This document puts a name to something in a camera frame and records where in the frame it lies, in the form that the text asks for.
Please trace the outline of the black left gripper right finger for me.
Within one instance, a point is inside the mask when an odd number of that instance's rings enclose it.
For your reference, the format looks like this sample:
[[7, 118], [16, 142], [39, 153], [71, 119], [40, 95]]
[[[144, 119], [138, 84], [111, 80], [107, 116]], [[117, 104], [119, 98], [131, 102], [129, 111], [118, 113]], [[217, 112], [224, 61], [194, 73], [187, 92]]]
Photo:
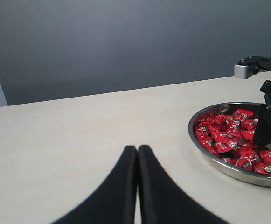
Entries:
[[167, 174], [149, 145], [138, 149], [143, 224], [226, 224], [187, 195]]

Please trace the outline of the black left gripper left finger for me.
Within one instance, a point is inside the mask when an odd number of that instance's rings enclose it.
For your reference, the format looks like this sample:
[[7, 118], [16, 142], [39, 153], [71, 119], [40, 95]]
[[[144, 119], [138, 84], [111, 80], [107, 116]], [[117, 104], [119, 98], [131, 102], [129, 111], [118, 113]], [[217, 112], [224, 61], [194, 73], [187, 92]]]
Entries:
[[100, 186], [55, 224], [133, 224], [137, 196], [138, 154], [126, 146]]

